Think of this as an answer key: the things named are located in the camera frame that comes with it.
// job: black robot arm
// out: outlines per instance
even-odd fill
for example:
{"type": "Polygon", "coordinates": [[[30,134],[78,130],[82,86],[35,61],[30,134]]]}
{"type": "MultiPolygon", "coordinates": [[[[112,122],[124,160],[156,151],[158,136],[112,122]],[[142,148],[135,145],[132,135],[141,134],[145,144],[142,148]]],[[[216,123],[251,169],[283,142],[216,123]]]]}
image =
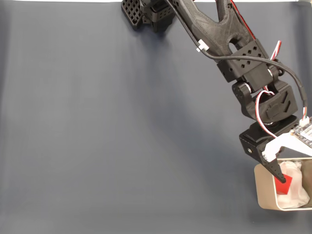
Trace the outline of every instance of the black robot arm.
{"type": "MultiPolygon", "coordinates": [[[[291,86],[279,80],[287,69],[277,60],[268,60],[268,54],[232,0],[216,0],[216,5],[219,22],[199,11],[193,0],[123,0],[121,8],[135,30],[149,24],[155,32],[165,31],[176,15],[198,50],[217,63],[227,82],[235,81],[232,90],[243,115],[257,119],[255,93],[266,87],[274,95],[265,95],[259,101],[260,119],[275,136],[289,132],[298,123],[293,115],[298,108],[291,86]],[[237,49],[234,53],[231,43],[237,49]]],[[[296,82],[300,90],[302,85],[296,82]]],[[[306,107],[305,92],[300,91],[306,107]]],[[[277,159],[268,160],[263,155],[273,137],[258,122],[239,137],[246,154],[262,163],[281,182],[286,181],[277,159]]]]}

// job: cable clip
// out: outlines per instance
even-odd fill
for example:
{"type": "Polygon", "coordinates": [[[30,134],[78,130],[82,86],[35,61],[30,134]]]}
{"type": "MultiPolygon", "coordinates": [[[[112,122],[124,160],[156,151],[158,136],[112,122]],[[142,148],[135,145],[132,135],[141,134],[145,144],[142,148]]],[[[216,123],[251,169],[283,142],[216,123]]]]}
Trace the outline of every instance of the cable clip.
{"type": "Polygon", "coordinates": [[[202,39],[200,39],[198,43],[199,43],[199,47],[196,48],[198,52],[200,52],[202,49],[204,49],[205,51],[209,49],[209,46],[202,39]]]}

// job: white tissue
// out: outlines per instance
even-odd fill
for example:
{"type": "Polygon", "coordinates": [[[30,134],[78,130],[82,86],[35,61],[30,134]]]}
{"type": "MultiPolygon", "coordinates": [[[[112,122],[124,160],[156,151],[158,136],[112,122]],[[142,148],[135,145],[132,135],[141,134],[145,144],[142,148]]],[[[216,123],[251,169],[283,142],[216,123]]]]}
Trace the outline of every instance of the white tissue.
{"type": "Polygon", "coordinates": [[[301,162],[284,161],[280,164],[282,173],[292,177],[287,195],[277,195],[280,208],[299,208],[308,204],[310,198],[302,187],[301,162]]]}

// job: red block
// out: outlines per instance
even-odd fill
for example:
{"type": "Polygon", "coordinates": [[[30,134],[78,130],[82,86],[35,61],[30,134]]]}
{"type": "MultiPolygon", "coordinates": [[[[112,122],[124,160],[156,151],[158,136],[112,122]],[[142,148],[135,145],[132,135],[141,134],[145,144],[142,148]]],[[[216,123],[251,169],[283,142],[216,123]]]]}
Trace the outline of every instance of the red block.
{"type": "Polygon", "coordinates": [[[289,188],[291,186],[292,180],[293,178],[283,174],[285,179],[286,179],[286,183],[281,183],[278,179],[275,178],[275,185],[276,185],[276,193],[279,195],[287,195],[289,188]]]}

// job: gray backdrop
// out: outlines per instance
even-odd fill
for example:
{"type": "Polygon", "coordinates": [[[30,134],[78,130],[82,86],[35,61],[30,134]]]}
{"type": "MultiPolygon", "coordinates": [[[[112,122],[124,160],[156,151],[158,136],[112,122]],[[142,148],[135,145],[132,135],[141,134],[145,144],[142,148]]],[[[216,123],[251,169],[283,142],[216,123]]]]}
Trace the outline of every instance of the gray backdrop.
{"type": "MultiPolygon", "coordinates": [[[[237,6],[312,102],[311,6],[237,6]]],[[[259,207],[253,121],[178,21],[136,33],[120,3],[0,2],[0,52],[1,234],[311,233],[311,212],[259,207]]]]}

